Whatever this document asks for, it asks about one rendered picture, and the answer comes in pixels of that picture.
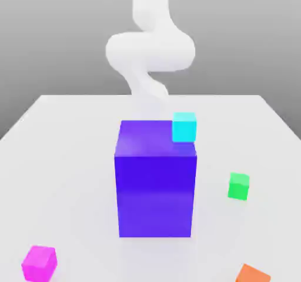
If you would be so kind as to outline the large purple box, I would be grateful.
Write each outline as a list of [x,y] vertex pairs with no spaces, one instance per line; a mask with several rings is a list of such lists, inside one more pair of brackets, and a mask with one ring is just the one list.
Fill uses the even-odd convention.
[[120,237],[190,237],[197,154],[171,121],[123,120],[115,155]]

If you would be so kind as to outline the small green cube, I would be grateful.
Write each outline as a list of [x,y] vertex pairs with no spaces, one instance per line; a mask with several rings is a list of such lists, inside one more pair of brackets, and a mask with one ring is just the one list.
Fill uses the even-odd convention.
[[249,176],[232,172],[230,173],[228,197],[246,201],[249,191]]

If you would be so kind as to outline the small magenta cube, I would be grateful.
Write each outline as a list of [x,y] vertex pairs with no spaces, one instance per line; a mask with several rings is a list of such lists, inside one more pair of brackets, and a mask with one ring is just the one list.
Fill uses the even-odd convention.
[[58,265],[53,247],[33,245],[21,266],[28,282],[49,282]]

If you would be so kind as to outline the small orange cube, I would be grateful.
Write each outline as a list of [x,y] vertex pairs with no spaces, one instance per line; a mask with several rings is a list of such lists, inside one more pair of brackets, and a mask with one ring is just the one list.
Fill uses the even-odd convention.
[[270,282],[270,275],[244,264],[236,277],[235,282]]

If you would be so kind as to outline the small cyan cube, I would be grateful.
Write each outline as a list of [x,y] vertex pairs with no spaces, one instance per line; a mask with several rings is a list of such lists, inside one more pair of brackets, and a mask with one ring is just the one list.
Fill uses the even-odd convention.
[[197,120],[194,112],[174,112],[172,120],[173,142],[195,142]]

